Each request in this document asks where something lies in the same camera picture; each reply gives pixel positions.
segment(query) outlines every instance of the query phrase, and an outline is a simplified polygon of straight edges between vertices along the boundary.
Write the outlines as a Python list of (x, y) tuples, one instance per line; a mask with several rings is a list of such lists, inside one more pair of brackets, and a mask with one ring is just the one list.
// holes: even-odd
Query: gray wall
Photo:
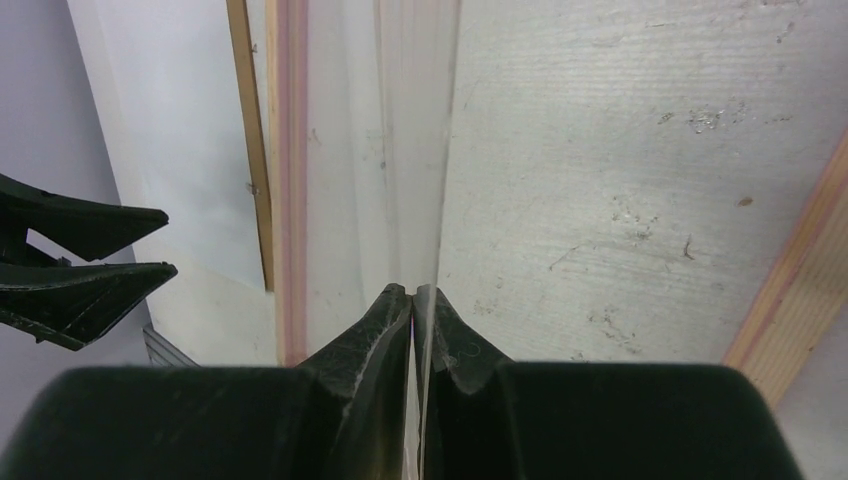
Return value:
[[(119, 203), (65, 0), (0, 0), (0, 173), (45, 190)], [(34, 239), (49, 253), (63, 252)], [(133, 261), (127, 249), (107, 260)], [(95, 344), (70, 352), (0, 325), (0, 449), (35, 395), (82, 365), (147, 363), (146, 307)]]

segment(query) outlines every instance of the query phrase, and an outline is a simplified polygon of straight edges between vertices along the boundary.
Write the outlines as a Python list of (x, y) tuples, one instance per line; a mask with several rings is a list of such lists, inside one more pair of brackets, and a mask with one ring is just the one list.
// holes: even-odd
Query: wooden strip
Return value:
[(259, 95), (256, 91), (256, 73), (253, 67), (253, 41), (250, 38), (246, 0), (227, 0), (227, 15), (236, 62), (244, 137), (247, 141), (247, 162), (250, 166), (250, 188), (256, 208), (256, 226), (259, 230), (262, 273), (265, 278), (265, 290), (271, 292), (274, 291), (271, 192), (265, 164), (265, 141), (259, 116)]
[(277, 359), (306, 351), (306, 0), (266, 0)]
[(724, 363), (741, 370), (776, 406), (848, 298), (848, 135)]

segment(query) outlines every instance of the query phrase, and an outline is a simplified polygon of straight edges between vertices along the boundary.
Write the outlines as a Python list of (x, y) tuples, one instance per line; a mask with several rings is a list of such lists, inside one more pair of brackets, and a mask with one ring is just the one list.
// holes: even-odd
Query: black object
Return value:
[(77, 200), (0, 175), (0, 322), (71, 350), (105, 335), (177, 270), (166, 263), (72, 267), (27, 243), (35, 230), (87, 261), (168, 223), (160, 210)]
[[(410, 322), (427, 301), (389, 285), (294, 369), (68, 373), (25, 418), (0, 479), (400, 478)], [(735, 371), (516, 363), (434, 301), (427, 479), (801, 478)]]

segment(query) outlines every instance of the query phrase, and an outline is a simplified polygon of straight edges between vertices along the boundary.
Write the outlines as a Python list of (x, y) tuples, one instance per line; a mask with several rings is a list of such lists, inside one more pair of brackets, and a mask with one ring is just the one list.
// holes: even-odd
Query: wooden plank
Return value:
[(265, 290), (271, 292), (274, 291), (271, 192), (265, 164), (265, 142), (262, 136), (262, 120), (259, 116), (259, 96), (256, 91), (256, 74), (253, 67), (253, 41), (250, 38), (250, 25), (247, 20), (247, 1), (227, 0), (227, 15), (230, 20), (230, 36), (233, 42), (244, 136), (247, 142), (250, 188), (256, 208), (256, 225), (259, 230), (262, 273), (265, 279)]
[(277, 359), (306, 351), (306, 0), (267, 0)]
[(848, 135), (724, 357), (777, 405), (848, 298)]

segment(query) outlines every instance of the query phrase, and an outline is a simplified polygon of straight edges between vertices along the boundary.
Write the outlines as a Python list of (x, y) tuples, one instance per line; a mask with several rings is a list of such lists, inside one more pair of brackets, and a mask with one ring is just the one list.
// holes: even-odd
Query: wooden edge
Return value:
[(265, 141), (262, 137), (262, 119), (259, 115), (259, 95), (256, 91), (256, 72), (253, 66), (253, 41), (250, 37), (246, 0), (227, 0), (227, 16), (230, 21), (230, 37), (233, 42), (244, 137), (247, 143), (247, 162), (250, 167), (249, 187), (256, 208), (262, 274), (265, 278), (265, 290), (272, 292), (274, 291), (274, 252), (271, 238), (271, 192), (265, 164)]
[(724, 356), (773, 407), (848, 298), (846, 185), (848, 135)]
[(266, 0), (277, 360), (306, 348), (306, 0)]

